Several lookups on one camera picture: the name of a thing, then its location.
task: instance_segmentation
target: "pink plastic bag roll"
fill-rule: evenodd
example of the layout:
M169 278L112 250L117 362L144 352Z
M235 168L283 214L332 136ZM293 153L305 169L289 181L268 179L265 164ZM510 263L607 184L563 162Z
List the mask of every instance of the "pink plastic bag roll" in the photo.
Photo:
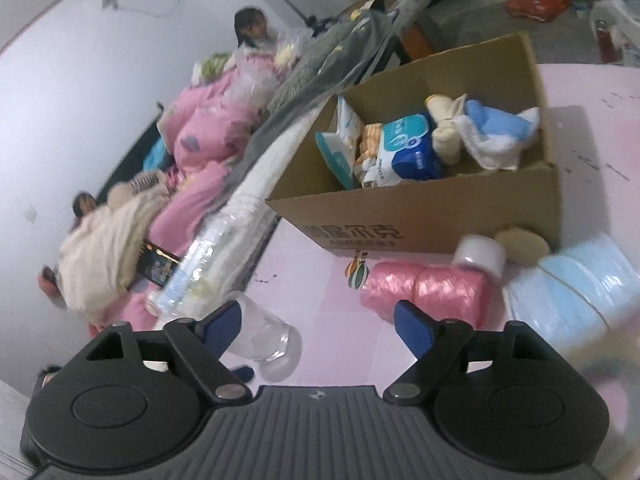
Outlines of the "pink plastic bag roll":
M382 262L371 269L360 303L393 322L396 303L409 300L436 320L454 317L479 328L492 288L491 279L480 270Z

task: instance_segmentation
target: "gray floor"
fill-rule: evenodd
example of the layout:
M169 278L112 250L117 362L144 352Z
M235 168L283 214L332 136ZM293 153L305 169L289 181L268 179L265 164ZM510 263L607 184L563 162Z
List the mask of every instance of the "gray floor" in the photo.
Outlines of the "gray floor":
M572 9L548 23L516 18L506 0L443 0L429 12L451 47L479 43L514 32L528 32L539 63L599 63L588 19Z

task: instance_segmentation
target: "open cardboard box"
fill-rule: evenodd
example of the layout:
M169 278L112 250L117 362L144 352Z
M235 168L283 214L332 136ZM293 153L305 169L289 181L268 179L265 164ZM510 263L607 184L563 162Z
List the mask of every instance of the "open cardboard box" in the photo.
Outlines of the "open cardboard box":
M559 245L558 172L546 102L529 40L505 36L434 54L377 74L342 93L365 123L425 110L431 94L470 98L519 113L540 108L540 141L517 171L489 172L469 156L428 182L345 191L316 147L329 131L333 97L305 136L267 204L324 248L452 253L465 234L517 225Z

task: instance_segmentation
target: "white and teal package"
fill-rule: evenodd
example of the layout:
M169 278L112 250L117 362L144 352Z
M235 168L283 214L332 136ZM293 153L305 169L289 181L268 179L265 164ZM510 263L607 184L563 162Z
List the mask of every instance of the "white and teal package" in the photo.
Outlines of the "white and teal package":
M317 132L316 145L329 169L344 186L353 189L353 165L356 160L358 140L364 125L344 97L338 97L336 116L331 128L335 133Z
M410 115L384 125L376 168L376 186L442 176L440 159L431 145L431 125L424 115Z

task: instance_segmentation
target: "cable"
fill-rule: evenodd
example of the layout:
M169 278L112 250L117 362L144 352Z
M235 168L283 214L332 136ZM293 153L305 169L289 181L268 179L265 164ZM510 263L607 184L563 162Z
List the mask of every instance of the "cable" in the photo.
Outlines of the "cable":
M126 12L132 12L133 14L142 14L144 16L150 16L152 18L165 18L177 10L177 8L180 6L181 1L182 0L177 0L175 5L171 9L169 9L167 12L164 12L162 14L155 14L154 12L149 12L148 10L144 10L144 9L133 9L132 7L121 7L117 2L113 4L113 8L114 10L124 10Z

